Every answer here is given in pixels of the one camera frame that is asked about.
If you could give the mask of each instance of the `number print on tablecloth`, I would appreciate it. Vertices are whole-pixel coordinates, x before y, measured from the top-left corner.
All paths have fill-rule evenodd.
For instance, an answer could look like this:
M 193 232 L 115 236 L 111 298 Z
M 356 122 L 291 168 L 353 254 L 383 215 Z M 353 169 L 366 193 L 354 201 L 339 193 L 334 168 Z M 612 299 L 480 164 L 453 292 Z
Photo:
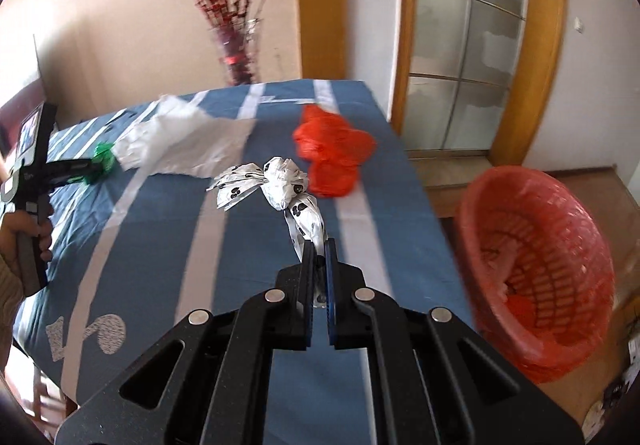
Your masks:
M 51 348 L 51 358 L 54 362 L 65 357 L 65 348 L 62 345 L 62 333 L 65 325 L 65 317 L 58 317 L 53 324 L 46 327 L 49 347 Z M 98 346 L 102 352 L 112 355 L 120 349 L 127 336 L 127 329 L 124 320 L 113 313 L 102 315 L 84 329 L 82 340 L 87 340 L 95 332 L 98 333 Z

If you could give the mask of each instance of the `beige sweater sleeve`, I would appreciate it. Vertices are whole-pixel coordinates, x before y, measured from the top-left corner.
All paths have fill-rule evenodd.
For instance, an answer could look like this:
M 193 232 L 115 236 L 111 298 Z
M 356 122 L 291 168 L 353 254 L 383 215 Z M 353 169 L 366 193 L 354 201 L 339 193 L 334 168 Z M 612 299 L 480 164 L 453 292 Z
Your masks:
M 9 359 L 14 320 L 23 300 L 22 281 L 0 256 L 0 373 Z

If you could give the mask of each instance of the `triangular cutout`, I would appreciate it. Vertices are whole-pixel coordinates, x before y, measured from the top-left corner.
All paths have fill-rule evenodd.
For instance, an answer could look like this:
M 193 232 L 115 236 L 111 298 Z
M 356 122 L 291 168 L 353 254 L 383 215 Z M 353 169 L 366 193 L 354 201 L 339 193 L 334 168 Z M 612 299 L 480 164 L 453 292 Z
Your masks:
M 518 384 L 472 341 L 460 340 L 458 349 L 485 405 L 493 405 L 518 394 Z
M 120 388 L 120 396 L 145 409 L 155 409 L 180 358 L 183 343 L 174 341 L 149 360 Z

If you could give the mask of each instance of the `crumpled white paper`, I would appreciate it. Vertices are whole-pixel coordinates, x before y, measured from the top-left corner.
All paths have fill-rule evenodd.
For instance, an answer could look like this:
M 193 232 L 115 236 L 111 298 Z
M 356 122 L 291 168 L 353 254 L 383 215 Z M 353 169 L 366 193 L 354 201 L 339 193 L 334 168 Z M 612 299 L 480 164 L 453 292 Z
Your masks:
M 113 154 L 124 170 L 210 178 L 238 157 L 254 119 L 213 118 L 176 96 L 160 98 L 152 118 L 118 138 Z
M 290 159 L 271 158 L 264 170 L 254 163 L 228 168 L 216 176 L 209 189 L 218 189 L 218 208 L 230 209 L 262 188 L 269 204 L 284 210 L 291 242 L 302 261 L 305 239 L 312 241 L 318 255 L 324 255 L 326 232 L 316 198 L 307 194 L 306 172 Z

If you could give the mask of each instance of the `wooden door frame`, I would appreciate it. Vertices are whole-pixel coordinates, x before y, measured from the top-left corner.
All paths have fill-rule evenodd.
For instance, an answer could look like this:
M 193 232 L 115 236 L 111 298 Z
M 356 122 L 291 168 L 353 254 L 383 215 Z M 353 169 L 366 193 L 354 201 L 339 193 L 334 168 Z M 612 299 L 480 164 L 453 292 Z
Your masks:
M 414 48 L 415 0 L 401 1 L 391 126 L 398 135 Z M 494 165 L 520 165 L 538 131 L 552 89 L 564 36 L 566 0 L 528 0 L 520 57 L 498 133 L 489 152 Z

